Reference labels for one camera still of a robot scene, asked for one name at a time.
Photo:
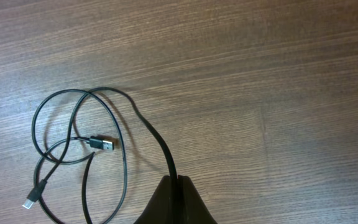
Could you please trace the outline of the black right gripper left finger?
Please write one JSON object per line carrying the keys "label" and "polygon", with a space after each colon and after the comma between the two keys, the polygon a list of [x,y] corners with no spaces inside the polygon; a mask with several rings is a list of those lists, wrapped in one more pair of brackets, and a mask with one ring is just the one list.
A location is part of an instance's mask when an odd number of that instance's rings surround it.
{"label": "black right gripper left finger", "polygon": [[171,183],[163,176],[144,211],[134,224],[169,224],[172,221]]}

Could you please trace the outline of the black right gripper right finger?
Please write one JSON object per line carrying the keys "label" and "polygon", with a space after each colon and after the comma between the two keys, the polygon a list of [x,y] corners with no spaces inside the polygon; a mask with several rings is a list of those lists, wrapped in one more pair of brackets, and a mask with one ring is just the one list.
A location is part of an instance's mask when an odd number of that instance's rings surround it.
{"label": "black right gripper right finger", "polygon": [[217,224],[188,176],[178,176],[182,191],[180,223]]}

